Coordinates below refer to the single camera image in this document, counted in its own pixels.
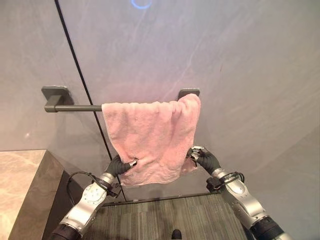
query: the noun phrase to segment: wire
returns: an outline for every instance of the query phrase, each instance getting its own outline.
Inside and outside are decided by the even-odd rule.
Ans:
[[[108,188],[103,186],[100,182],[98,182],[97,180],[97,177],[95,175],[93,175],[91,172],[86,172],[86,171],[76,171],[74,173],[72,173],[69,178],[68,178],[68,182],[66,183],[66,193],[68,194],[69,196],[69,200],[71,202],[71,204],[74,206],[75,205],[75,201],[74,201],[74,198],[72,197],[72,194],[71,194],[71,190],[70,190],[70,183],[72,181],[72,178],[77,175],[77,174],[83,174],[83,175],[87,175],[89,176],[93,182],[95,182],[100,188],[102,188],[103,190],[105,190],[107,193],[109,192],[108,191]]]

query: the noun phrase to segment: blue light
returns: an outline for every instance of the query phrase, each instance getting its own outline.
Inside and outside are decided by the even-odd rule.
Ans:
[[[152,1],[150,0],[150,2],[145,5],[145,6],[139,6],[138,4],[135,3],[135,0],[131,0],[131,4],[136,8],[136,9],[148,9],[151,4],[152,4]]]

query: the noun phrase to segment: gray wall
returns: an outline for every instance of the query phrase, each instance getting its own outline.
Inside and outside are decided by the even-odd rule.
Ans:
[[[320,1],[154,0],[137,9],[130,1],[62,0],[61,6],[95,104],[170,101],[181,88],[200,88],[195,143],[225,168],[245,173],[285,230],[297,239],[319,236],[319,218],[309,214],[319,209],[319,140],[309,148],[299,143],[319,132]],[[314,188],[295,197],[293,186],[303,180],[292,151],[308,158],[304,175],[315,179]],[[288,181],[280,167],[297,177]],[[207,177],[198,170],[172,184],[124,191],[128,199],[205,192]],[[297,210],[303,202],[308,210]]]
[[[320,237],[320,1],[60,2],[94,104],[170,101],[200,88],[195,143],[243,172],[286,231]],[[44,85],[89,103],[53,0],[2,1],[0,13],[0,150],[48,148],[70,171],[99,172],[109,160],[93,114],[43,111]],[[199,169],[124,192],[203,193],[207,177]]]
[[[89,104],[54,1],[1,1],[0,33],[0,151],[48,149],[68,172],[100,174],[110,159],[93,113],[44,111],[46,85]]]

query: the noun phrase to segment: black cable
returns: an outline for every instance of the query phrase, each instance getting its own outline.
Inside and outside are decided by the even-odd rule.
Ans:
[[[103,190],[105,190],[106,192],[108,192],[108,188],[106,188],[105,186],[103,186],[100,182],[98,182],[97,177],[95,175],[93,175],[91,172],[86,172],[86,171],[76,171],[74,173],[72,173],[69,178],[68,178],[68,182],[66,183],[66,192],[69,196],[69,200],[71,202],[71,204],[74,206],[75,205],[75,201],[74,198],[72,197],[71,191],[70,191],[70,183],[72,181],[72,178],[74,177],[74,175],[77,174],[84,174],[89,176],[90,178],[92,178],[92,181],[95,182],[100,188],[102,188]]]
[[[85,82],[84,75],[82,74],[82,71],[81,71],[81,68],[80,68],[80,65],[79,65],[79,62],[78,62],[78,59],[77,59],[77,55],[76,55],[74,46],[73,46],[73,44],[72,44],[72,42],[71,42],[71,39],[70,39],[70,35],[69,35],[68,29],[67,29],[67,25],[66,25],[66,22],[65,22],[65,19],[64,19],[64,15],[62,14],[62,10],[61,10],[60,4],[59,4],[59,0],[54,0],[54,3],[55,3],[55,6],[56,6],[56,10],[58,11],[59,18],[60,18],[60,21],[61,21],[61,24],[62,24],[62,27],[63,27],[63,30],[64,30],[64,34],[65,34],[66,40],[68,41],[69,48],[70,48],[70,51],[71,51],[71,54],[72,54],[72,57],[73,57],[73,60],[74,60],[76,69],[77,69],[77,71],[78,71],[78,73],[79,73],[79,76],[80,76],[82,85],[83,85],[83,87],[84,87],[85,93],[86,93],[86,95],[87,95],[87,98],[88,98],[88,100],[89,100],[90,105],[93,105],[91,96],[90,96],[90,94],[89,94],[89,90],[88,90],[88,88],[87,88],[87,84],[86,84],[86,82]],[[101,128],[101,125],[100,125],[100,122],[99,122],[97,113],[94,111],[94,112],[93,112],[93,115],[94,115],[95,121],[96,121],[96,123],[97,123],[97,125],[98,125],[100,134],[101,134],[101,136],[102,136],[102,139],[103,139],[103,142],[104,142],[106,151],[108,152],[110,161],[112,161],[112,156],[111,156],[109,147],[108,147],[108,145],[107,145],[107,141],[106,141],[104,132],[102,131],[102,128]],[[121,184],[120,184],[120,187],[121,187],[121,191],[122,191],[124,200],[127,201],[126,196],[125,196],[125,193],[124,193],[124,190],[123,190]]]

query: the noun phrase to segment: marble countertop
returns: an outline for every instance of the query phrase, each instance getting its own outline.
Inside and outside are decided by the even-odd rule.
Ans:
[[[46,150],[0,152],[0,239],[6,240]]]

